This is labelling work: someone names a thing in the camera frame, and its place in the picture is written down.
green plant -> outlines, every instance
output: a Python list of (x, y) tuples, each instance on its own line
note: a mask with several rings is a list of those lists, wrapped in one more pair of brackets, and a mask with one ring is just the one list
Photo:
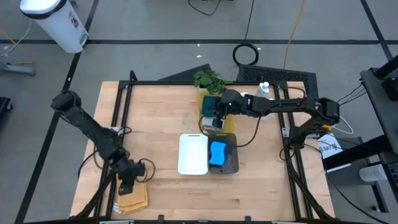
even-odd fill
[(215, 71), (199, 71), (196, 72), (193, 77), (195, 81), (193, 84), (198, 87), (200, 85), (204, 86), (210, 94), (218, 93), (221, 94), (224, 90), (224, 85), (231, 83), (230, 81), (222, 80), (218, 78), (219, 73)]

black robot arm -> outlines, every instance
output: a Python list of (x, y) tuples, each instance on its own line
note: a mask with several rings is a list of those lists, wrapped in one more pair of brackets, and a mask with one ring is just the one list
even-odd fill
[(96, 145), (104, 161), (109, 161), (111, 172), (117, 173), (122, 184), (119, 195), (132, 192), (134, 181), (145, 174), (145, 164), (129, 159), (129, 153), (122, 147), (118, 133), (98, 124), (81, 108), (81, 99), (73, 91), (64, 90), (52, 100), (51, 107), (66, 122), (80, 129)]
[(269, 100), (253, 95), (242, 96), (235, 90), (225, 90), (215, 100), (215, 124), (222, 124), (221, 119), (228, 114), (243, 114), (253, 118), (270, 113), (304, 112), (311, 118), (301, 126), (291, 127), (286, 133), (285, 145), (303, 148), (305, 138), (323, 125), (334, 125), (340, 120), (339, 105), (328, 98), (299, 98)]

wooden table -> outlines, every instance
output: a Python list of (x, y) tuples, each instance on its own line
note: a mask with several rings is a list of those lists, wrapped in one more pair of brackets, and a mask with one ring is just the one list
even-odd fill
[[(303, 88), (299, 82), (288, 85)], [(111, 124), (117, 87), (118, 82), (102, 84), (94, 115), (102, 126)], [(228, 88), (253, 95), (257, 91), (257, 86)], [(192, 176), (177, 172), (180, 135), (200, 132), (197, 93), (193, 86), (184, 85), (133, 86), (127, 119), (132, 133), (125, 136), (124, 147), (134, 160), (146, 157), (154, 161), (157, 169), (147, 184), (149, 206), (128, 215), (113, 212), (112, 219), (156, 220), (163, 214), (166, 220), (244, 220), (246, 215), (253, 220), (295, 220), (286, 164), (279, 159), (282, 138), (277, 114), (270, 114), (267, 121), (261, 121), (255, 140), (238, 149), (238, 173)], [(302, 92), (290, 89), (289, 95), (299, 98)], [(298, 126), (309, 118), (308, 114), (294, 113)], [(250, 140), (257, 119), (235, 116), (234, 121), (238, 144)], [(318, 146), (316, 140), (306, 143)], [(89, 141), (85, 157), (92, 152), (93, 143)], [(334, 216), (320, 154), (306, 147), (302, 149), (302, 160), (309, 190), (325, 211)], [(90, 159), (81, 171), (71, 215), (80, 212), (95, 193), (100, 174), (101, 170)], [(298, 196), (304, 217), (300, 190)], [(104, 214), (107, 201), (108, 193), (104, 196), (101, 214)]]

